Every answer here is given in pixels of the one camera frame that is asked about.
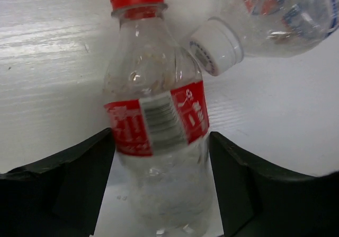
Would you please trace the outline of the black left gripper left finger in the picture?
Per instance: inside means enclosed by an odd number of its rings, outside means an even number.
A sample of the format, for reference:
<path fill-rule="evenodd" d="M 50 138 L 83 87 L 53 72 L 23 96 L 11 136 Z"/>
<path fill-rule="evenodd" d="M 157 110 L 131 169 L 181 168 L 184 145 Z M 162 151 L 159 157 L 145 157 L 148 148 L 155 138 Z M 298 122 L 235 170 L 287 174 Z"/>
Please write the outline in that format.
<path fill-rule="evenodd" d="M 92 236 L 114 152 L 107 128 L 1 174 L 1 236 Z"/>

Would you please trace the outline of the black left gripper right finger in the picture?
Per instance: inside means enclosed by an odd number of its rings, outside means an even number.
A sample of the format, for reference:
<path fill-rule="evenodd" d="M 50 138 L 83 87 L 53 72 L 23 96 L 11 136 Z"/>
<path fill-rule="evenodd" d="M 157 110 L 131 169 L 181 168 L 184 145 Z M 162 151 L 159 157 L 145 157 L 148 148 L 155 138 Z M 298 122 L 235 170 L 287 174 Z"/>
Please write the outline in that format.
<path fill-rule="evenodd" d="M 338 173 L 275 165 L 218 132 L 210 160 L 224 236 L 338 236 Z"/>

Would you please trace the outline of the clear bottle blue white label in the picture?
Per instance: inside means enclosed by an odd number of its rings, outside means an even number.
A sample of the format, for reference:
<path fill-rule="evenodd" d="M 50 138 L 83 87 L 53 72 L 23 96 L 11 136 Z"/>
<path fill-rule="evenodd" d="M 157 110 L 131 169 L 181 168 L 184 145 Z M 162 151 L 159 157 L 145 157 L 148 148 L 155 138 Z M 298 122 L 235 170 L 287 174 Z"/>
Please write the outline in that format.
<path fill-rule="evenodd" d="M 219 0 L 216 15 L 190 36 L 189 49 L 218 76 L 244 57 L 293 57 L 338 29 L 338 0 Z"/>

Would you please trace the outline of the red cap bottle red label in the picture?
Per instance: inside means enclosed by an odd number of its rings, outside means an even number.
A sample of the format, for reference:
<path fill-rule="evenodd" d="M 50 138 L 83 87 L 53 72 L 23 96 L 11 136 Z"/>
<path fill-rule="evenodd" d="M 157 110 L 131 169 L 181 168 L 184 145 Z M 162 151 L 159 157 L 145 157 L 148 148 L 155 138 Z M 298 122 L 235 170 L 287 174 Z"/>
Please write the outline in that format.
<path fill-rule="evenodd" d="M 202 73 L 170 34 L 165 0 L 110 0 L 120 37 L 105 110 L 133 212 L 151 236 L 203 236 L 212 186 Z"/>

